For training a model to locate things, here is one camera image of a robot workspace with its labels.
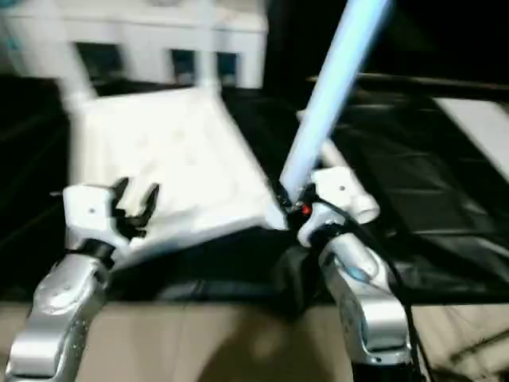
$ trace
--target red light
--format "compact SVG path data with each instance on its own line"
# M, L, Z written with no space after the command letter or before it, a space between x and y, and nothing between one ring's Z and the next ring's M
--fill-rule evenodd
M302 215L308 216L308 215L311 215L312 209L308 205L302 205L301 211L302 211Z

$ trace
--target tan floor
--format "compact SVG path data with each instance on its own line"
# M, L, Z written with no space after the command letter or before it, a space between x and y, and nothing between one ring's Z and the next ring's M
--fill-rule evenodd
M26 311L0 308L2 365ZM78 381L348 382L338 320L334 307L287 325L246 307L109 305L94 321Z
M0 306L0 361L27 306ZM496 380L509 366L509 340L453 363L465 346L509 327L509 306L414 309L434 365L474 380ZM91 329L79 382L243 382L352 380L339 314L315 307L289 325L239 306L108 305Z

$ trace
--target black cable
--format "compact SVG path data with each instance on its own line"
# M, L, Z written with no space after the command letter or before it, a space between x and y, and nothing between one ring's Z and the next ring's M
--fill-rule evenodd
M405 310L407 319L408 319L408 326L409 326L409 339L410 339L410 357L412 359L412 363L414 364L414 367L416 370L420 371L420 363L419 363L419 354L418 354L418 346L419 346L419 340L418 340L418 333L417 329L415 328L414 324L414 316L412 315L412 306L410 303L410 298L408 297L408 290L406 288L405 283L403 282L403 279L401 277L401 274L399 273L398 269L394 265L394 262L390 258L390 256L385 252L385 250L382 248L382 245L378 243L378 241L372 236L372 234L363 227L356 219L352 217L347 211L337 207L333 203L326 201L325 199L322 199L321 197L315 195L315 198L317 202L328 206L332 211L338 213L340 216L342 216L345 219L345 223L353 224L357 230L359 230L360 233L362 233L366 239L369 239L371 242L371 245L368 244L371 249L373 249L375 252L377 252L383 260L387 263L387 265L390 268L391 273L394 276L394 280L398 284L398 289L401 291L402 294L402 300L401 303L403 305L403 309ZM424 359L428 359L428 357L425 354L425 351L423 347L421 346L421 351ZM431 370L429 369L428 362L425 362L425 368L428 372L429 380L431 382L435 382L433 379L433 375Z

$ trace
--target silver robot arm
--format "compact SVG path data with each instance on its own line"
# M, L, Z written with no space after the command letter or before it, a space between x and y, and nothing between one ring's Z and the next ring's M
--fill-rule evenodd
M155 210L158 186L138 216L125 216L116 205L128 180L112 188L73 185L64 192L65 220L80 238L40 282L24 329L15 338L6 381L69 382L76 378L92 320L103 307L114 265L114 252L125 254L130 240L143 236Z
M315 171L311 181L312 195L304 196L303 203L312 212L297 238L303 247L319 253L326 286L340 309L352 363L381 367L410 363L406 311L389 288L387 264L344 229L345 217L335 209L367 223L377 217L379 206L348 167Z

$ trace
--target white cabinet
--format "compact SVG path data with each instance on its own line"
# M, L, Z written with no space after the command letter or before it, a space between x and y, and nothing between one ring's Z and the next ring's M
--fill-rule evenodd
M116 45L129 79L173 83L170 51L198 52L203 48L202 1L153 6L146 0L25 0L5 15L21 46L28 75L62 77L83 70L83 62L76 62L80 55L73 43L86 42ZM266 40L263 1L225 1L211 0L215 10L213 49L237 57L237 86L259 88ZM63 43L71 48L63 48Z

